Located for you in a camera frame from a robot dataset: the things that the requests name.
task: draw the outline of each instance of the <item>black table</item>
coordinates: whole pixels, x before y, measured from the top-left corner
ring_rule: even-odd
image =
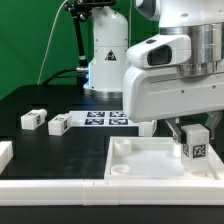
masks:
[[[24,86],[0,101],[0,141],[12,140],[14,158],[0,176],[19,179],[102,179],[110,136],[136,136],[136,127],[71,128],[49,136],[47,122],[35,131],[21,129],[20,117],[46,109],[46,120],[71,110],[122,110],[121,100],[83,96],[75,86]],[[222,155],[222,126],[216,148]],[[169,135],[159,122],[157,135]],[[224,223],[222,206],[45,206],[0,207],[0,223]]]

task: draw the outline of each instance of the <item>black cable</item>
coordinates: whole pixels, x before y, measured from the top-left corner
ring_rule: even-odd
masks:
[[[60,72],[57,72],[57,73],[55,73],[54,75],[52,75],[50,78],[48,78],[47,80],[45,80],[45,81],[42,83],[42,85],[47,86],[48,83],[51,82],[53,79],[60,78],[60,77],[58,77],[58,76],[60,76],[60,75],[62,75],[62,74],[65,74],[65,73],[68,73],[68,72],[74,72],[74,71],[76,71],[75,68],[70,68],[70,69],[64,69],[64,70],[62,70],[62,71],[60,71]]]
[[[67,76],[59,76],[54,78],[49,78],[42,84],[43,86],[47,86],[49,82],[51,82],[54,79],[64,79],[64,78],[77,78],[75,75],[67,75]]]

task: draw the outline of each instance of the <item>white robot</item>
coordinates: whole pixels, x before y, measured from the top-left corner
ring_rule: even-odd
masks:
[[[125,71],[128,69],[128,23],[123,15],[110,7],[94,8],[94,58],[89,63],[86,94],[122,97]]]
[[[209,112],[214,137],[224,109],[224,1],[136,0],[136,7],[159,21],[160,32],[128,50],[133,66],[124,78],[124,112],[134,122],[166,119],[185,168],[206,170],[209,131],[178,128],[176,118]]]
[[[75,25],[79,48],[80,67],[77,72],[88,82],[84,92],[102,98],[122,97],[127,60],[128,22],[123,15],[112,10],[115,0],[76,0],[66,4]],[[88,64],[84,53],[79,22],[93,18],[94,58]]]

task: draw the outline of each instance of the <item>white cube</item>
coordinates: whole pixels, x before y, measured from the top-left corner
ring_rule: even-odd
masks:
[[[141,137],[152,137],[157,128],[157,121],[139,123],[138,135]]]
[[[59,114],[48,123],[49,135],[62,136],[71,127],[72,116]]]
[[[47,116],[47,111],[41,110],[31,110],[29,113],[21,117],[22,129],[35,130],[37,127],[45,122],[45,117]]]
[[[181,162],[190,172],[208,169],[209,131],[200,124],[182,127],[187,144],[182,145]]]
[[[13,157],[12,142],[0,142],[0,174]]]

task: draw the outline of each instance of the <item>wall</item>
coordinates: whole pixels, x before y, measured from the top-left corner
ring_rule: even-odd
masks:
[[[37,84],[51,27],[63,0],[1,0],[0,7],[0,99],[19,86]],[[115,10],[129,19],[130,0],[118,0]],[[91,20],[81,24],[86,54],[93,56]],[[131,44],[157,32],[157,24],[144,19],[133,7]],[[42,81],[53,73],[75,67],[78,51],[72,19],[62,10],[53,36]],[[60,80],[53,84],[73,84]]]

